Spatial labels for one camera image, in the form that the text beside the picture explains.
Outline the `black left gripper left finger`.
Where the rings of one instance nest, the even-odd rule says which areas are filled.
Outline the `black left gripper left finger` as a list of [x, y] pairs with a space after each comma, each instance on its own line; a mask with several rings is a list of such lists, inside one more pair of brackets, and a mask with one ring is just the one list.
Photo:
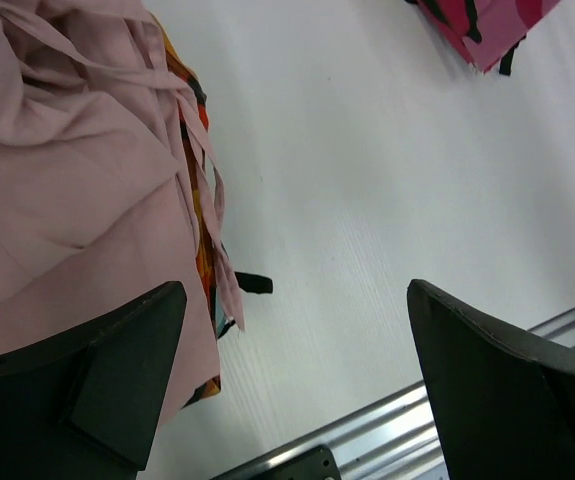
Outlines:
[[0, 355], [0, 479], [134, 479], [148, 463], [186, 308], [166, 282]]

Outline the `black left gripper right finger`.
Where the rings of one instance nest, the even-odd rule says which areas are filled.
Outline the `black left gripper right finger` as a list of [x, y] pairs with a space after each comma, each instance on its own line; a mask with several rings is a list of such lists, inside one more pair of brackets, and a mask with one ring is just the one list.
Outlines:
[[407, 305], [452, 479], [575, 479], [575, 350], [425, 280]]

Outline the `light pink trousers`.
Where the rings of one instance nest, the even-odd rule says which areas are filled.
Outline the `light pink trousers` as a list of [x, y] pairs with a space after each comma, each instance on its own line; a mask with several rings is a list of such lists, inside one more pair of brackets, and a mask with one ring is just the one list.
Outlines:
[[222, 178], [155, 17], [139, 1], [0, 1], [0, 355], [178, 281], [187, 307], [163, 420], [220, 374], [180, 116], [205, 154], [217, 289], [239, 323]]

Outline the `orange camouflage trousers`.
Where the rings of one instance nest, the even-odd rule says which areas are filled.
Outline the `orange camouflage trousers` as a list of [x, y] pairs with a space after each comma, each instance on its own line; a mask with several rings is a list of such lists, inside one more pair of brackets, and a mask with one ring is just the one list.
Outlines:
[[[196, 77], [195, 73], [186, 67], [178, 56], [171, 41], [169, 40], [165, 30], [160, 22], [155, 19], [158, 27], [161, 30], [165, 51], [166, 62], [168, 69], [173, 72], [177, 77], [183, 79], [191, 88], [192, 94], [197, 102], [197, 110], [200, 121], [206, 131], [209, 130], [209, 118], [206, 110], [207, 96], [203, 92], [202, 87]], [[196, 268], [201, 279], [203, 291], [206, 297], [209, 318], [212, 326], [213, 333], [216, 339], [219, 339], [224, 331], [228, 329], [228, 320], [222, 313], [222, 308], [219, 304], [217, 295], [217, 281], [215, 276], [215, 253], [213, 240], [211, 234], [208, 232], [202, 205], [200, 203], [200, 188], [198, 185], [198, 170], [205, 172], [206, 160], [205, 154], [202, 154], [200, 160], [190, 146], [190, 140], [186, 128], [186, 123], [183, 116], [180, 116], [181, 134], [183, 148], [187, 157], [187, 167], [190, 176], [193, 208], [197, 217], [200, 236], [199, 247], [196, 256]]]

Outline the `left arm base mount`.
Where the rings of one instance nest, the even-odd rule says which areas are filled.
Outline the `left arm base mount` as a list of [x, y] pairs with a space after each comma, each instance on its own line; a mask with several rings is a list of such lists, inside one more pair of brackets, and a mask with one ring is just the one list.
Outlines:
[[340, 479], [341, 474], [332, 451], [318, 446], [275, 465], [269, 462], [241, 466], [216, 476], [216, 479]]

